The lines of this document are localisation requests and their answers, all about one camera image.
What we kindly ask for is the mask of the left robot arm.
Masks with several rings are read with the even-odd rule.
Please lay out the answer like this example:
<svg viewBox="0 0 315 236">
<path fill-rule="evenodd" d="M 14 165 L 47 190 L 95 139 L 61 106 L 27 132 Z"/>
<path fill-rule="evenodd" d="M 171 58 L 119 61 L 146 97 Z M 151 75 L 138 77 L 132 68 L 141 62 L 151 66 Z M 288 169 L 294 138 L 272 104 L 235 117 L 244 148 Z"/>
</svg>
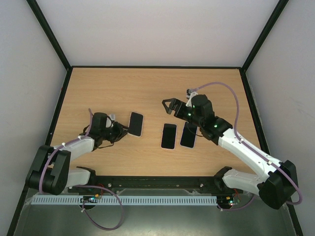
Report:
<svg viewBox="0 0 315 236">
<path fill-rule="evenodd" d="M 70 163 L 97 149 L 104 141 L 115 144 L 123 138 L 128 127 L 115 120 L 114 115 L 90 112 L 90 123 L 77 138 L 59 146 L 42 145 L 38 148 L 26 177 L 26 185 L 41 194 L 61 194 L 66 188 L 86 185 L 91 171 L 77 167 L 70 169 Z"/>
</svg>

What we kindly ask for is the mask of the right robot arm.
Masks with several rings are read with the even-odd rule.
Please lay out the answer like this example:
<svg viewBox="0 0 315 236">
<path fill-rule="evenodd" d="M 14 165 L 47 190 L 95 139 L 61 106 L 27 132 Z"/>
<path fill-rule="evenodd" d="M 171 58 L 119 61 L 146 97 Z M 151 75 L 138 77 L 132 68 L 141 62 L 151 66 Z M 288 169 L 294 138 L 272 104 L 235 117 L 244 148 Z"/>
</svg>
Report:
<svg viewBox="0 0 315 236">
<path fill-rule="evenodd" d="M 295 165 L 268 155 L 246 140 L 229 122 L 215 115 L 207 96 L 193 92 L 188 102 L 171 98 L 162 104 L 168 114 L 196 125 L 204 138 L 231 152 L 254 171 L 248 174 L 233 168 L 221 169 L 215 180 L 219 192 L 241 189 L 259 196 L 273 209 L 280 209 L 297 192 Z"/>
</svg>

